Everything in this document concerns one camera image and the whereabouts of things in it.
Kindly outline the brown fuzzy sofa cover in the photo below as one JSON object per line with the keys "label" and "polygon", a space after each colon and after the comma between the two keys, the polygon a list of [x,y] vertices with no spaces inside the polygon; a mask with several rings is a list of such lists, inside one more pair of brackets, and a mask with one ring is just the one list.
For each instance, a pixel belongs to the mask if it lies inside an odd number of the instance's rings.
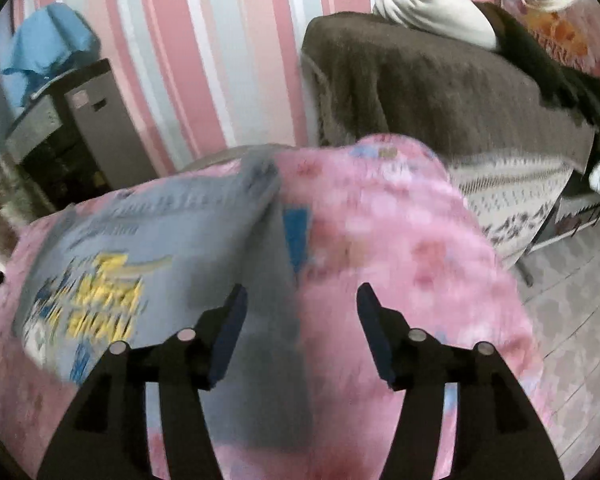
{"label": "brown fuzzy sofa cover", "polygon": [[497,53],[354,12],[310,21],[301,58],[323,145],[395,133],[449,160],[517,153],[588,164],[596,129],[559,104],[556,70],[537,82]]}

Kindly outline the white folded garment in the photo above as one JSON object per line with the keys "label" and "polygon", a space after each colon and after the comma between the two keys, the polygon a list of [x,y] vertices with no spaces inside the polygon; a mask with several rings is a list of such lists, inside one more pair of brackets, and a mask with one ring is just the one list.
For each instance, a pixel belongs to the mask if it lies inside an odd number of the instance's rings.
{"label": "white folded garment", "polygon": [[471,0],[376,0],[373,14],[392,24],[498,50],[494,28]]}

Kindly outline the white dotted floral sofa skirt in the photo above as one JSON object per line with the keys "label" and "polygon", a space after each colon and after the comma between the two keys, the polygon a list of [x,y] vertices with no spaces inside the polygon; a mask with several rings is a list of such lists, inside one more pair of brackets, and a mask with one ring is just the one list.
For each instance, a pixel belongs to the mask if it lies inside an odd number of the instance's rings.
{"label": "white dotted floral sofa skirt", "polygon": [[558,157],[515,152],[457,159],[446,169],[506,268],[539,233],[573,173]]}

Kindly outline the pink floral bed sheet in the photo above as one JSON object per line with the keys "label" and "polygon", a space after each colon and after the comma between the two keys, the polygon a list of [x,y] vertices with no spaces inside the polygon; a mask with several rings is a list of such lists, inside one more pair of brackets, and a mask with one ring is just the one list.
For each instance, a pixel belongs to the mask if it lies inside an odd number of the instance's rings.
{"label": "pink floral bed sheet", "polygon": [[[375,479],[402,396],[379,378],[356,314],[380,302],[445,344],[492,342],[540,414],[542,359],[514,278],[434,153],[371,136],[348,148],[271,156],[294,271],[311,433],[294,450],[213,441],[229,479]],[[12,331],[21,289],[58,215],[25,229],[0,287],[0,438],[27,472],[40,466],[72,382],[39,367]]]}

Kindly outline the grey black water dispenser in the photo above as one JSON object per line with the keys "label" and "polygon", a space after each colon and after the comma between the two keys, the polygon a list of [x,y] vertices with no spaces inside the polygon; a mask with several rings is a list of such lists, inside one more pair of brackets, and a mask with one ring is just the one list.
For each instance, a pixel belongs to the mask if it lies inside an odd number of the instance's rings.
{"label": "grey black water dispenser", "polygon": [[46,84],[6,151],[57,209],[158,177],[106,58]]}

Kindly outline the blue cloth on dispenser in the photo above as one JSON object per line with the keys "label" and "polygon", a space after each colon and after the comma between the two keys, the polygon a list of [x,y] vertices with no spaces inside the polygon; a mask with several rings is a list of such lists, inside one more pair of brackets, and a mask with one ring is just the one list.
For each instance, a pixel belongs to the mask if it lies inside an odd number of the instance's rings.
{"label": "blue cloth on dispenser", "polygon": [[99,59],[100,40],[79,13],[65,3],[43,6],[12,36],[1,72],[10,104],[28,105],[33,93],[52,79]]}

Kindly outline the floral beige curtain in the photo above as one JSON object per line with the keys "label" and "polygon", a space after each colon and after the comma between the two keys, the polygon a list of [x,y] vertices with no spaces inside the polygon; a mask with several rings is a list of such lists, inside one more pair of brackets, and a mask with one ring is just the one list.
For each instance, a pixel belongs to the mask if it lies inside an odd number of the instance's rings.
{"label": "floral beige curtain", "polygon": [[8,156],[0,158],[0,285],[23,229],[53,210],[23,169]]}

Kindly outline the dark low side table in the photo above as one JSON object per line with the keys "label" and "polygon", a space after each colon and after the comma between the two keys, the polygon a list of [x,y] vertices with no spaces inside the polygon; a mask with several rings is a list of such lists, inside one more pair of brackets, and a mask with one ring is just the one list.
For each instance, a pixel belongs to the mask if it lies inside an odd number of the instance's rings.
{"label": "dark low side table", "polygon": [[591,192],[559,196],[550,214],[515,264],[524,284],[528,287],[534,285],[534,277],[524,263],[524,258],[536,250],[553,245],[558,240],[573,237],[577,232],[595,226],[598,222],[600,222],[600,195]]}

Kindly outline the dark brown garment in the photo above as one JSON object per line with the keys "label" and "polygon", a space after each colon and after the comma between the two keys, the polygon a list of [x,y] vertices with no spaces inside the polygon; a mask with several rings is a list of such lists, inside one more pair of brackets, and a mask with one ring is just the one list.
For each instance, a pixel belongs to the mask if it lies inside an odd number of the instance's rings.
{"label": "dark brown garment", "polygon": [[498,42],[498,53],[531,77],[551,106],[577,110],[592,126],[600,127],[600,80],[562,65],[507,11],[490,2],[476,2]]}

